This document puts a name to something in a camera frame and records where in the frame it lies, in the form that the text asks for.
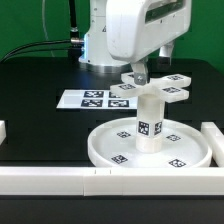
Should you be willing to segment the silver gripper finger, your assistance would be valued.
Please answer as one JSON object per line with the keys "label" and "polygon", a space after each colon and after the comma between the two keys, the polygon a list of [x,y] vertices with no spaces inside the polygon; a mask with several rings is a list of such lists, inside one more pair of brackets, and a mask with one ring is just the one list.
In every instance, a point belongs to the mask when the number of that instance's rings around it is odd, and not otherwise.
{"label": "silver gripper finger", "polygon": [[140,60],[132,64],[134,73],[134,82],[137,85],[145,85],[148,83],[148,67],[145,60]]}
{"label": "silver gripper finger", "polygon": [[164,46],[162,46],[159,50],[159,56],[170,58],[172,56],[174,44],[175,44],[175,42],[171,41],[171,42],[165,44]]}

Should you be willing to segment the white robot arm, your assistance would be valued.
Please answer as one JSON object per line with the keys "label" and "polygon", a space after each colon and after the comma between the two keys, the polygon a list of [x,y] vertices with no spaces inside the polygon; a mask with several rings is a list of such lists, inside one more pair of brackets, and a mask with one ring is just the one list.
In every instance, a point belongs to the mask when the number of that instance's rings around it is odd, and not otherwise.
{"label": "white robot arm", "polygon": [[116,73],[131,68],[134,82],[150,81],[147,57],[157,51],[171,63],[174,41],[191,22],[192,0],[90,0],[90,28],[84,35],[85,68]]}

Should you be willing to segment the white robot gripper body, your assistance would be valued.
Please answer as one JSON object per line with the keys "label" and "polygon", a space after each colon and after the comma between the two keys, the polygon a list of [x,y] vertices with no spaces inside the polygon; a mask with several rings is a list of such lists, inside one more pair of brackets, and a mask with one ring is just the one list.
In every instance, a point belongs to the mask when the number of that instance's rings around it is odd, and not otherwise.
{"label": "white robot gripper body", "polygon": [[106,34],[115,60],[137,62],[188,31],[192,0],[179,9],[147,21],[152,11],[175,5],[173,0],[108,0]]}

